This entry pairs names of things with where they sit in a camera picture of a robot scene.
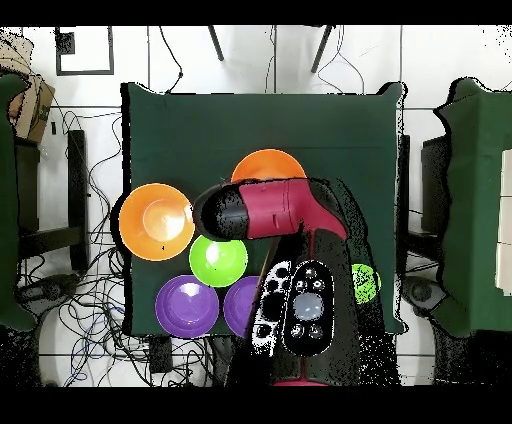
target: white floor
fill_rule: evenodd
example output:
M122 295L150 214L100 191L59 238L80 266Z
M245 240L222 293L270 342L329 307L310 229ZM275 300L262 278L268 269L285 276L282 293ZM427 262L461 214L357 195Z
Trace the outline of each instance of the white floor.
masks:
M118 149L115 134L120 137L121 82L134 81L162 92L170 88L178 75L178 67L166 49L158 27L113 27L114 75L56 76L55 38L53 28L10 28L34 43L32 69L41 73L56 88L55 97L62 111L82 116L80 125L87 134L89 167ZM62 60L63 70L104 69L108 67L105 27L95 30L85 27L75 32L75 57ZM207 27L164 27L167 41L183 67L183 78L176 92L195 93L263 93L273 46L269 40L270 25L216 26L225 61L217 59ZM278 27L277 92L331 93L335 90L311 74L310 68L323 34L323 28L282 25ZM441 122L432 108L446 101L450 84L456 78L473 76L490 89L502 89L512 80L512 45L508 29L493 26L346 26L341 54L357 67L364 78L365 93L375 93L386 82L403 80L408 93L405 100L405 132L411 136L410 207L421 211L420 148L424 140L444 134ZM320 68L334 56L338 28L331 34ZM358 74L338 57L321 76L345 92L362 92ZM268 77L269 92L273 90L273 65ZM49 127L41 143L39 166L40 228L67 225L67 163L64 156L66 137L62 134L63 115L56 107L49 121L54 121L57 134ZM73 128L78 128L76 121ZM113 204L121 194L121 157L98 166L93 174L97 184ZM96 195L89 199L89 224L94 228L102 217ZM411 214L411 225L419 229L419 216ZM104 243L112 243L107 234ZM91 256L100 249L91 247ZM70 270L67 249L45 255L44 267L36 276ZM29 269L37 264L30 261ZM107 262L100 262L100 272L108 272ZM123 300L122 290L117 298ZM87 311L79 311L82 316ZM62 320L71 328L76 323L64 308ZM407 333L397 336L397 353L404 385L430 384L434 364L434 344L430 324L416 317L410 306L401 302L400 316L407 323ZM41 369L46 380L63 384L71 373L70 354L78 335L61 322L58 311L45 320L41 342ZM97 385L112 364L107 357L90 360L84 368L88 378L73 386ZM110 381L102 386L142 385L130 362L120 362L112 368Z

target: button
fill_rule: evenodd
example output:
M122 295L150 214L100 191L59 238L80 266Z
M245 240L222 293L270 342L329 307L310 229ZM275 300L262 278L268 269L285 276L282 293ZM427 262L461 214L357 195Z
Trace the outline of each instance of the button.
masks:
M270 325L262 324L258 327L258 331L256 332L256 335L260 339L264 339L265 337L267 337L270 334L271 331L272 331L272 329L270 328Z
M313 321L324 313L324 303L316 293L302 293L293 299L293 311L297 319Z
M323 290L325 288L325 283L322 280L315 280L313 282L313 288L316 290Z
M279 278L286 278L288 277L288 270L286 268L277 268L276 275Z
M261 312L267 321L277 322L281 318L281 312L286 301L283 293L270 293L263 298Z
M313 324L309 328L309 337L312 339L321 339L324 335L324 332L322 331L322 328L319 325Z
M269 292L273 292L273 291L277 290L278 287L279 287L279 283L276 280L270 280L267 283L267 290Z
M290 334L292 335L292 337L295 337L295 338L302 337L304 335L304 327L300 324L295 324L292 327Z
M308 285L307 285L307 283L306 283L305 281L303 281L303 280L299 280L299 281L297 281L297 284L295 284L295 289L296 289L297 291L304 291L304 290L306 290L307 288L308 288Z
M306 268L306 278L315 278L316 271L314 268Z

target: dark green table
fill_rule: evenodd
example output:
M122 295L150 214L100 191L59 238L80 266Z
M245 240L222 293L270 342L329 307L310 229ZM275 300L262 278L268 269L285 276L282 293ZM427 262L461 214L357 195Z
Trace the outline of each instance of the dark green table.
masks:
M123 154L131 155L125 178L131 178L132 189L153 182L170 184L193 202L212 185L229 181L244 156L264 148L290 153L308 176L342 179L367 221L382 279L386 329L403 331L393 317L400 84L389 84L381 94L366 96L159 95L133 83L123 84L121 92ZM269 241L247 241L246 246L249 265L245 275L259 275ZM162 262L132 257L126 298L133 334L164 334L155 317L155 298L165 282L191 273L189 248ZM225 291L218 291L221 299ZM211 333L232 334L222 312Z
M501 161L502 152L512 149L512 95L463 78L452 84L438 115L451 145L451 205L442 240L448 296L433 316L455 337L512 331L512 297L495 285Z

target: table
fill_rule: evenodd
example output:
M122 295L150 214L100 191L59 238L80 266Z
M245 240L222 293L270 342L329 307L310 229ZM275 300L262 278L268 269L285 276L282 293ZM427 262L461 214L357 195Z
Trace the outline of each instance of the table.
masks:
M204 190L229 181L237 163L264 148L290 153L306 174L340 178L352 191L368 225L382 279L386 330L403 331L393 316L394 197L399 83L378 95L159 95L122 84L124 192L143 184L169 184L193 202ZM259 275L269 240L245 242L246 275ZM134 335L164 334L154 312L158 290L190 274L190 245L162 262L132 256L125 262L127 328ZM218 290L221 301L227 289ZM210 334L232 334L222 312Z

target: green bowl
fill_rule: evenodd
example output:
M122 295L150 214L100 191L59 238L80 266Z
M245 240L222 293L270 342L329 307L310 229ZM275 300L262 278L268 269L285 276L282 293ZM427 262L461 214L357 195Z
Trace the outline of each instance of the green bowl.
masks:
M188 261L196 278L207 286L227 287L240 279L247 268L247 249L241 240L211 241L199 236Z

